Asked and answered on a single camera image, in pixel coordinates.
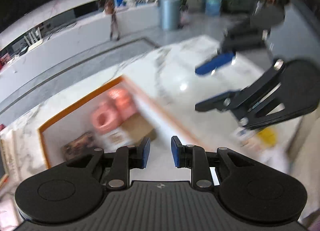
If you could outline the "white wifi router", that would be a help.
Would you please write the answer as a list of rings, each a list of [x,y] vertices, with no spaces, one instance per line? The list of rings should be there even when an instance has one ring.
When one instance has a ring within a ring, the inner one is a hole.
[[[37,48],[44,41],[39,26],[31,29],[28,33],[24,35],[23,38],[27,44],[27,52],[30,52],[33,49]]]

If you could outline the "blue water jug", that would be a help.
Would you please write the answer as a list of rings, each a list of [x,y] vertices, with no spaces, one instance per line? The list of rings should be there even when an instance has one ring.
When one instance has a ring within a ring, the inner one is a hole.
[[[205,14],[207,16],[219,16],[222,0],[206,0]]]

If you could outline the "yellow tape measure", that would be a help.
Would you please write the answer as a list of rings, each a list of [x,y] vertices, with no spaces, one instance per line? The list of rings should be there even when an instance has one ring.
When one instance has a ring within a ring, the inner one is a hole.
[[[278,142],[277,132],[272,127],[263,128],[262,130],[257,131],[256,135],[267,147],[273,147]]]

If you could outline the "orange storage box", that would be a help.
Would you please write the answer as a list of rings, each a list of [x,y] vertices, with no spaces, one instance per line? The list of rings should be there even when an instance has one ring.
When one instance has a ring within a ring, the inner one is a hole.
[[[47,168],[83,154],[90,147],[114,151],[176,135],[184,144],[209,149],[132,80],[119,76],[85,95],[38,129]]]

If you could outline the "brown patterned tin box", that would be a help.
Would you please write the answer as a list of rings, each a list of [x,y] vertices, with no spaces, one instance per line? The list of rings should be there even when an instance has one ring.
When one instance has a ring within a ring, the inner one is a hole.
[[[65,161],[83,154],[87,149],[95,146],[95,138],[92,132],[86,132],[73,141],[65,144],[61,152]]]

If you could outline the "grey blue trash bin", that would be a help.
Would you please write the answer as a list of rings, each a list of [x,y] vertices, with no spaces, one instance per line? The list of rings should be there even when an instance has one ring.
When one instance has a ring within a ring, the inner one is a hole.
[[[177,30],[180,25],[180,0],[160,0],[160,23],[164,31]]]

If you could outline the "pink cup holder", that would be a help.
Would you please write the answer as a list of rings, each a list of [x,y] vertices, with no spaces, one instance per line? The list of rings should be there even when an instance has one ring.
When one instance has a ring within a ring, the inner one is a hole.
[[[102,135],[115,130],[122,122],[117,109],[108,102],[101,102],[91,115],[91,123],[95,131]]]

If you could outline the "white milk carton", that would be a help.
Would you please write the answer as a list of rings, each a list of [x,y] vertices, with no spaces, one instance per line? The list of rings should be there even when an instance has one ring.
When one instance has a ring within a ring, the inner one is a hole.
[[[151,141],[157,138],[156,128],[141,114],[137,113],[118,128],[98,137],[100,147],[105,152],[114,152],[116,149],[127,146],[139,146],[143,138]]]

